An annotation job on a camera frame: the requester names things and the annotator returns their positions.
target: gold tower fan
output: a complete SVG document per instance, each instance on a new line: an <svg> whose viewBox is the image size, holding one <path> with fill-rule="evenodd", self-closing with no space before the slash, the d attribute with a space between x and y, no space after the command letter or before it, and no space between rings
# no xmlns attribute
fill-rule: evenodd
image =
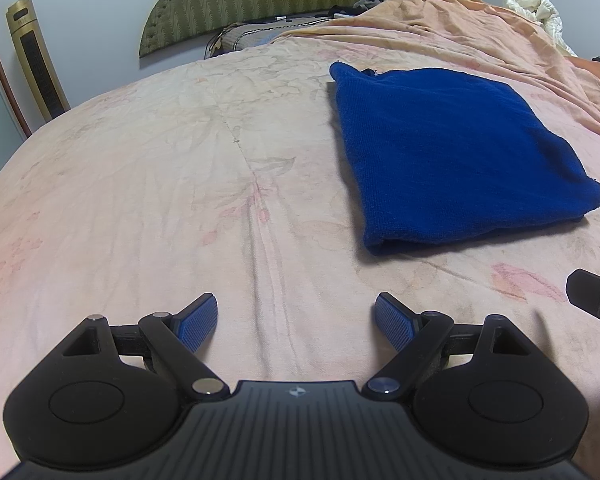
<svg viewBox="0 0 600 480"><path fill-rule="evenodd" d="M38 108L46 122L71 107L66 100L31 0L18 0L7 10L13 45Z"/></svg>

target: silver pin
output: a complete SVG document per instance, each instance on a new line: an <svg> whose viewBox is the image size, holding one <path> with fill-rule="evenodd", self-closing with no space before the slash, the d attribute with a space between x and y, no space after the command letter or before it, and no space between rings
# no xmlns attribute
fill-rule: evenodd
<svg viewBox="0 0 600 480"><path fill-rule="evenodd" d="M376 394L392 394L400 388L400 383L391 377L374 377L366 385Z"/></svg>

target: logo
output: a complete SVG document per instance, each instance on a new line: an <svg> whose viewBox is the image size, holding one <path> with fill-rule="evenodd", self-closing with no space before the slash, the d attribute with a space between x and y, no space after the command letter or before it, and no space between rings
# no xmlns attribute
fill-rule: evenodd
<svg viewBox="0 0 600 480"><path fill-rule="evenodd" d="M308 392L302 386L295 386L289 390L289 395L294 396L296 399L306 395Z"/></svg>

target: blue towel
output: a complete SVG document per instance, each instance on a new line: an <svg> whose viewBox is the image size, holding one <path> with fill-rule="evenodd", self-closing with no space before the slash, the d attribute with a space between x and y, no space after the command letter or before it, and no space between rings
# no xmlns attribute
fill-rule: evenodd
<svg viewBox="0 0 600 480"><path fill-rule="evenodd" d="M569 143L504 83L340 62L331 76L372 253L576 221L600 207L600 184Z"/></svg>

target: bed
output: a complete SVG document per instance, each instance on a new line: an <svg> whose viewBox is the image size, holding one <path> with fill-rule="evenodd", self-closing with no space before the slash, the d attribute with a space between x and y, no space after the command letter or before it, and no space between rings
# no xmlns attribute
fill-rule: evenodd
<svg viewBox="0 0 600 480"><path fill-rule="evenodd" d="M600 63L564 58L540 28L477 0L389 0L96 97L0 172L0 475L16 460L6 396L88 314L128 324L212 292L219 322L200 357L231 386L360 382L393 355L370 317L387 291L456 322L497 312L516 323L586 397L576 462L600 479L600 322L564 294L574 269L600 274L600 209L531 234L372 256L328 75L336 60L506 82L600 182Z"/></svg>

